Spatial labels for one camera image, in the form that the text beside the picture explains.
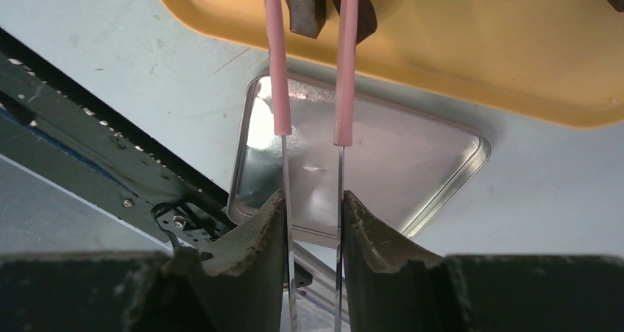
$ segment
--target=nut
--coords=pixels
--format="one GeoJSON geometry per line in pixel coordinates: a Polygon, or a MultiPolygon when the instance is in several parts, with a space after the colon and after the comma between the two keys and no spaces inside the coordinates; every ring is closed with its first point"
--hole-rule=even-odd
{"type": "Polygon", "coordinates": [[[174,226],[180,229],[184,228],[186,225],[186,218],[183,216],[174,216],[174,226]]]}

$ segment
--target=bolt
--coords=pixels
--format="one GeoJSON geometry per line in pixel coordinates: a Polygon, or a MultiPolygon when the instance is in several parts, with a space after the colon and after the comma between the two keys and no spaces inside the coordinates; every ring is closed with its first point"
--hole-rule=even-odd
{"type": "Polygon", "coordinates": [[[182,229],[186,225],[186,219],[183,216],[174,216],[174,225],[182,229]]]}

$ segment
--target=metal skewer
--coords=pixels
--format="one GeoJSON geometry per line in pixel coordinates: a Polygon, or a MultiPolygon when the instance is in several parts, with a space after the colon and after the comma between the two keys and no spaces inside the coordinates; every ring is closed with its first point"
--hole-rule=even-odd
{"type": "Polygon", "coordinates": [[[266,34],[269,38],[269,76],[273,100],[275,135],[281,137],[283,183],[286,198],[286,249],[288,251],[288,307],[291,315],[291,331],[297,330],[297,296],[294,279],[294,253],[292,235],[292,210],[290,181],[288,178],[287,135],[292,134],[290,96],[286,75],[286,38],[282,18],[282,0],[264,0],[266,9],[266,34]]]}
{"type": "Polygon", "coordinates": [[[336,223],[336,311],[334,330],[342,327],[342,201],[344,198],[344,148],[353,143],[355,106],[355,39],[358,31],[358,0],[341,0],[336,68],[336,128],[333,143],[338,153],[338,218],[336,223]]]}

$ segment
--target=white table surface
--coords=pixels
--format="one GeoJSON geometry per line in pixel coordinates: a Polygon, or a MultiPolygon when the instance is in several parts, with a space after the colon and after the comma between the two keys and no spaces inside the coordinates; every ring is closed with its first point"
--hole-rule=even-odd
{"type": "MultiPolygon", "coordinates": [[[[0,0],[0,26],[229,191],[245,87],[266,52],[198,35],[158,0],[0,0]]],[[[492,144],[419,244],[440,254],[624,255],[624,124],[570,130],[363,77],[358,90],[474,127],[492,144]]]]}

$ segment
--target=metal rod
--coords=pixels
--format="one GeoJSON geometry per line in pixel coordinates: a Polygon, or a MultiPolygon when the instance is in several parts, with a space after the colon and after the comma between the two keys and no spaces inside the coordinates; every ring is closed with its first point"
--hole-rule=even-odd
{"type": "Polygon", "coordinates": [[[338,216],[336,220],[336,308],[334,331],[342,329],[342,200],[344,198],[344,147],[338,151],[338,216]]]}
{"type": "Polygon", "coordinates": [[[288,176],[288,141],[282,136],[282,170],[286,198],[286,247],[288,250],[288,308],[291,314],[291,332],[297,330],[297,287],[294,279],[294,243],[292,235],[291,184],[288,176]]]}

